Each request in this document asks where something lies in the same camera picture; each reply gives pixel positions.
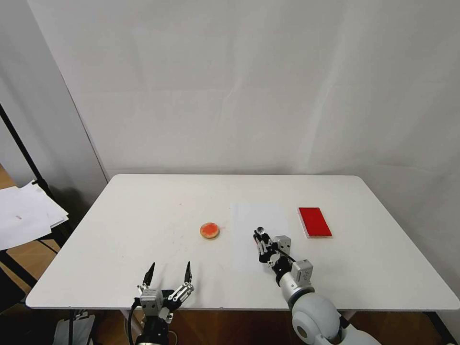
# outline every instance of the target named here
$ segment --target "white robot arm segment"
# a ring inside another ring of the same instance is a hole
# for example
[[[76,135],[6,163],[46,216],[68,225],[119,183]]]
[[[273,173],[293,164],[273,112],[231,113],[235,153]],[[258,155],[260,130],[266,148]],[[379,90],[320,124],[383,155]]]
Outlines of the white robot arm segment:
[[[289,237],[277,236],[272,240],[264,228],[258,227],[253,238],[259,261],[268,264],[276,274],[276,282],[292,310],[292,326],[304,343],[380,345],[371,335],[344,320],[331,301],[315,293],[310,283],[313,265],[308,260],[295,261],[289,256]]]

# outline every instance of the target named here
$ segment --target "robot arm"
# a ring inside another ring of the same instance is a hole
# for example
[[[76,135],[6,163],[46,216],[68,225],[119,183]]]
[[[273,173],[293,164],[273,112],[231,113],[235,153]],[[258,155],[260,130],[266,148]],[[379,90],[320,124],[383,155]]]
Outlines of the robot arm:
[[[315,293],[310,278],[313,265],[289,256],[291,240],[277,236],[273,240],[264,229],[254,231],[259,261],[276,274],[276,282],[292,311],[292,326],[299,338],[309,345],[380,345],[371,335],[354,328],[327,298]]]
[[[168,325],[173,320],[173,312],[180,308],[182,303],[192,294],[194,287],[192,284],[192,273],[190,262],[185,270],[184,283],[176,290],[160,290],[151,288],[153,270],[155,263],[150,267],[144,277],[144,282],[138,286],[140,297],[134,299],[129,324],[132,313],[136,307],[141,306],[144,311],[144,329],[136,339],[136,345],[167,345],[168,344]],[[133,345],[131,331],[128,333],[129,343]]]

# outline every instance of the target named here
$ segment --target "black cable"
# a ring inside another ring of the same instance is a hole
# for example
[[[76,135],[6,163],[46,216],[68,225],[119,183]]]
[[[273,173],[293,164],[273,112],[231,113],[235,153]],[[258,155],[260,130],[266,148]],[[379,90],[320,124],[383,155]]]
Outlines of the black cable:
[[[133,329],[131,327],[131,321],[133,319],[134,309],[136,309],[136,307],[138,307],[138,306],[140,306],[140,300],[138,298],[135,298],[134,303],[131,306],[131,310],[130,310],[129,315],[128,315],[128,341],[129,341],[129,345],[134,345],[134,342],[133,342]]]
[[[45,247],[48,247],[49,250],[51,250],[52,252],[54,252],[54,253],[57,254],[57,252],[56,252],[51,246],[47,245],[47,244],[46,244],[45,242],[43,242],[42,240],[37,240],[37,241],[39,241],[42,245],[44,245]]]
[[[290,257],[289,255],[287,255],[287,254],[286,254],[284,251],[282,251],[281,249],[277,248],[276,250],[279,251],[279,252],[280,252],[281,254],[283,254],[284,256],[286,256],[290,261],[295,262],[295,260],[294,260],[292,257]]]

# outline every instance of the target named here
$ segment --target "gray wall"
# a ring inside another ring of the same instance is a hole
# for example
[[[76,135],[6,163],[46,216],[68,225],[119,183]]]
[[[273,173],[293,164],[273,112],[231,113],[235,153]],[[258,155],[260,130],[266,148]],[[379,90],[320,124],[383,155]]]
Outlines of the gray wall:
[[[106,179],[25,0],[0,5],[0,102],[69,217],[78,221]],[[19,186],[34,177],[2,121],[0,163]]]

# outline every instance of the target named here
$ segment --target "stack of paper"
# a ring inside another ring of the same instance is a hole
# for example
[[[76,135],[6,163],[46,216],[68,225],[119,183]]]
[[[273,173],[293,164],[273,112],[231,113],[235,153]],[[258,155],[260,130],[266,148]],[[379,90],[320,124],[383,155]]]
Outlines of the stack of paper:
[[[0,250],[45,236],[69,218],[37,184],[0,189]]]

